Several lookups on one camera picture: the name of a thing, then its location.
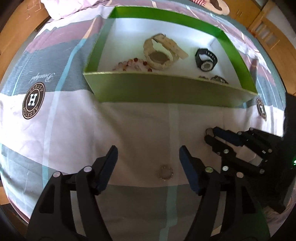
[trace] plush toy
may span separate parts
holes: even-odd
[[[229,7],[223,0],[191,0],[192,2],[205,7],[206,9],[220,15],[228,15]]]

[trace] red and white striped cloth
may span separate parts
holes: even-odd
[[[200,5],[200,6],[205,6],[205,4],[207,3],[205,0],[191,0],[192,2]]]

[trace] screw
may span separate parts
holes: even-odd
[[[54,177],[59,177],[60,175],[61,175],[60,172],[55,172],[55,173],[53,174]]]
[[[214,169],[211,168],[211,167],[206,167],[206,168],[205,168],[205,171],[206,171],[207,173],[212,173],[212,172],[214,171]]]
[[[244,177],[244,174],[242,172],[237,172],[237,177],[238,178],[243,178]]]
[[[226,172],[228,170],[228,166],[223,166],[222,170]]]
[[[91,166],[86,166],[85,168],[83,168],[84,172],[90,172],[92,170]]]

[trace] bed sheet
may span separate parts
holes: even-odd
[[[168,9],[225,31],[250,70],[267,120],[258,114],[257,97],[237,108],[97,102],[82,71],[105,19],[117,5]],[[27,120],[22,103],[36,82],[44,83],[45,97],[38,114]],[[236,132],[254,127],[281,136],[284,107],[262,55],[248,37],[222,18],[171,1],[104,1],[47,23],[7,79],[0,93],[3,186],[14,206],[30,218],[53,172],[77,172],[116,145],[117,165],[107,189],[97,198],[112,238],[182,240],[200,198],[189,187],[179,147],[186,145],[206,166],[219,170],[220,157],[203,139],[207,128]],[[247,148],[235,150],[245,161],[256,159]],[[173,170],[166,182],[158,177],[163,165]],[[77,202],[75,193],[72,201]],[[73,215],[77,230],[83,233],[74,204]],[[222,213],[215,228],[221,220]]]

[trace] black watch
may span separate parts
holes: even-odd
[[[205,54],[205,55],[209,56],[211,59],[201,60],[200,54]],[[195,62],[196,62],[196,65],[199,69],[201,69],[203,72],[208,72],[208,71],[211,71],[215,67],[215,65],[218,62],[218,59],[217,59],[216,55],[214,55],[208,49],[198,49],[195,54]]]

